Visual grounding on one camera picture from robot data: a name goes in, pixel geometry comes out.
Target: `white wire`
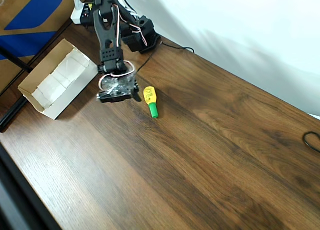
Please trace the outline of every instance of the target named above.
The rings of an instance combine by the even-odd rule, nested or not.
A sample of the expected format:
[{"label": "white wire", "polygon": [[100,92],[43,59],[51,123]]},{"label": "white wire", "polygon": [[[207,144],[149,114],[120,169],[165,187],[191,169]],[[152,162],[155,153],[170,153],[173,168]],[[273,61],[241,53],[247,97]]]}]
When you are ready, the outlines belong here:
[{"label": "white wire", "polygon": [[136,67],[135,67],[134,64],[132,64],[130,61],[123,61],[123,62],[128,63],[128,64],[132,67],[132,70],[129,71],[129,72],[120,74],[120,75],[114,75],[114,74],[105,74],[105,75],[103,75],[103,76],[99,79],[99,81],[98,81],[98,86],[99,86],[100,90],[105,91],[105,90],[102,88],[101,84],[102,84],[102,80],[103,80],[106,76],[121,77],[121,76],[129,75],[129,74],[131,74],[131,73],[133,73],[133,72],[136,71]]},{"label": "white wire", "polygon": [[102,80],[103,80],[106,76],[109,76],[109,75],[110,75],[110,74],[103,75],[103,76],[99,79],[98,86],[99,86],[100,90],[104,91],[104,89],[102,89],[101,83],[102,83]]},{"label": "white wire", "polygon": [[120,35],[120,10],[119,6],[115,5],[117,9],[117,23],[116,23],[116,46],[119,47],[119,35]]},{"label": "white wire", "polygon": [[[125,20],[122,18],[121,15],[120,15],[120,18],[121,18],[121,20],[122,20],[123,22],[127,23],[127,21],[125,21]],[[142,31],[141,31],[141,28],[140,28],[139,26],[136,26],[136,25],[133,25],[133,24],[130,24],[130,23],[129,23],[129,25],[131,25],[132,27],[135,27],[135,28],[138,29],[138,31],[133,31],[133,33],[140,33],[140,34],[141,34],[141,37],[142,37],[143,43],[145,44],[145,46],[148,46],[148,43],[147,43],[147,41],[146,41],[146,39],[145,39]]]}]

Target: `cardboard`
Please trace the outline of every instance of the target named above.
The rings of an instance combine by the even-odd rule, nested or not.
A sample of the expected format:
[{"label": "cardboard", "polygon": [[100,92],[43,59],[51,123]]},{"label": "cardboard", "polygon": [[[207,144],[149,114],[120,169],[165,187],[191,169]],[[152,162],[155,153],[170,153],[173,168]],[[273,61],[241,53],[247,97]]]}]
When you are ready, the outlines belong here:
[{"label": "cardboard", "polygon": [[63,39],[18,89],[37,111],[56,119],[97,73],[96,64]]},{"label": "cardboard", "polygon": [[[61,0],[55,5],[51,0],[36,0],[41,9],[39,11],[46,11],[45,5],[53,5],[54,9],[49,12],[46,18],[41,22],[40,25],[35,27],[25,27],[23,29],[6,29],[6,27],[19,15],[21,11],[26,9],[26,7],[32,7],[34,10],[37,9],[34,4],[32,6],[28,5],[32,0],[0,0],[0,45],[5,46],[13,54],[17,55],[20,51],[19,44],[15,41],[11,44],[11,38],[8,40],[3,37],[9,36],[19,36],[16,41],[22,41],[25,46],[24,49],[28,49],[28,44],[33,46],[34,50],[30,51],[32,53],[21,52],[20,57],[24,62],[28,62],[33,55],[35,55],[41,47],[50,39],[50,37],[64,24],[64,22],[70,17],[72,10],[74,8],[74,0]],[[35,12],[30,11],[26,13],[26,16],[19,21],[21,25],[33,20],[35,18]],[[32,34],[43,34],[40,40],[37,39],[36,35]],[[0,59],[0,91],[3,90],[6,85],[18,74],[21,69],[11,63],[7,59]]]}]

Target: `white wall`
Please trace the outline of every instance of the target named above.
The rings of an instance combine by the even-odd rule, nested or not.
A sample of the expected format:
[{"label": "white wall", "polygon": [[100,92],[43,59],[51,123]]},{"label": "white wall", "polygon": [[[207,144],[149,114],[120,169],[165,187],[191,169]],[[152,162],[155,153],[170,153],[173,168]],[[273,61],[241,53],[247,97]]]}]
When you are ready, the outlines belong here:
[{"label": "white wall", "polygon": [[128,0],[156,31],[320,115],[320,0]]}]

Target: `wood grain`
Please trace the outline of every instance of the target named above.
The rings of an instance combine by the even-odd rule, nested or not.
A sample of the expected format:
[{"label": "wood grain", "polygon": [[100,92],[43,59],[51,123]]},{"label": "wood grain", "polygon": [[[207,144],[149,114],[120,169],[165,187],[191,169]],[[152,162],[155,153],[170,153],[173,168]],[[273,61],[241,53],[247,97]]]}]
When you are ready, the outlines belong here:
[{"label": "wood grain", "polygon": [[[62,38],[99,63],[94,33]],[[318,120],[164,45],[137,76],[156,88],[158,119],[144,102],[99,103],[97,81],[58,120],[27,104],[0,135],[64,229],[320,228],[320,154],[301,140]]]}]

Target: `black metal frame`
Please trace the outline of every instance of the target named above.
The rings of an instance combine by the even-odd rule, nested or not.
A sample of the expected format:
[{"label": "black metal frame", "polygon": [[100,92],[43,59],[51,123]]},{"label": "black metal frame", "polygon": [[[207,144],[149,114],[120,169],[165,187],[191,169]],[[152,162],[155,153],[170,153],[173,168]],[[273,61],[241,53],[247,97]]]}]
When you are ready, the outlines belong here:
[{"label": "black metal frame", "polygon": [[0,194],[1,229],[61,229],[1,143]]}]

